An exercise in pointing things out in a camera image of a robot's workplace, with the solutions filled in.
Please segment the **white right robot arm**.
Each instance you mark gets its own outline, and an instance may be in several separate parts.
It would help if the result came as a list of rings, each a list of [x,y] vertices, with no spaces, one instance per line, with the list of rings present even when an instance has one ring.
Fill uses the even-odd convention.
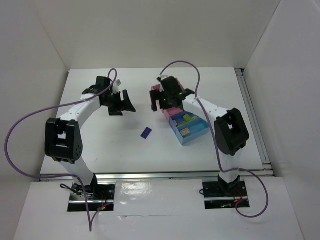
[[[240,157],[250,138],[242,113],[237,108],[219,107],[198,96],[196,91],[183,88],[177,78],[160,75],[158,87],[150,94],[151,109],[179,108],[205,120],[211,130],[219,166],[218,181],[227,187],[240,180]]]

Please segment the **beige lego brick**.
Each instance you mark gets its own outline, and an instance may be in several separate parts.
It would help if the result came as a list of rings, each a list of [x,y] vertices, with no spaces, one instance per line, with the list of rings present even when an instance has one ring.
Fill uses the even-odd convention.
[[[184,128],[184,129],[182,129],[182,130],[180,130],[180,134],[182,135],[182,136],[188,136],[189,134],[191,133],[191,131],[189,130],[189,128]]]

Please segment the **lime green lego brick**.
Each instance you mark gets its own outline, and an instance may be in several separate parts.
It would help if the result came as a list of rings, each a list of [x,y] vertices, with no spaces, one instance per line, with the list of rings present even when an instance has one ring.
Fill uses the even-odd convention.
[[[191,122],[193,118],[189,114],[185,114],[182,116],[186,122]]]
[[[187,121],[181,121],[181,122],[177,122],[176,120],[173,121],[173,123],[175,124],[175,126],[182,126],[185,125],[187,123]]]

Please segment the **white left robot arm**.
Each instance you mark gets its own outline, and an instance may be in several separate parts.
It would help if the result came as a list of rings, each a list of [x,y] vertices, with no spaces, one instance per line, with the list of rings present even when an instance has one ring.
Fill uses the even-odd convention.
[[[96,83],[85,89],[79,101],[58,118],[49,118],[45,124],[45,155],[62,165],[73,175],[74,182],[84,186],[96,183],[95,174],[83,160],[81,128],[102,106],[121,107],[120,80],[98,76]]]

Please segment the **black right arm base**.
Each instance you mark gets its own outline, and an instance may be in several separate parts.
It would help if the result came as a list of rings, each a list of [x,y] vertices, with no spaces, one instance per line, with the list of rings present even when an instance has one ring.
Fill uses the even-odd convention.
[[[220,176],[216,180],[203,181],[198,193],[205,200],[242,200],[248,197],[245,181],[239,176],[232,183],[224,182]]]

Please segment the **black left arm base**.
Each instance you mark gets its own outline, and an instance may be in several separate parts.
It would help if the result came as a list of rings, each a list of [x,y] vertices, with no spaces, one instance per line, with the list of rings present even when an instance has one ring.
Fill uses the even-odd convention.
[[[84,203],[85,197],[87,197],[89,204],[106,204],[114,201],[116,185],[99,184],[95,192],[90,191],[89,189],[87,189],[86,192],[83,192],[82,187],[77,184],[73,184],[69,187],[62,183],[60,184],[60,188],[70,191],[69,201],[71,203]]]

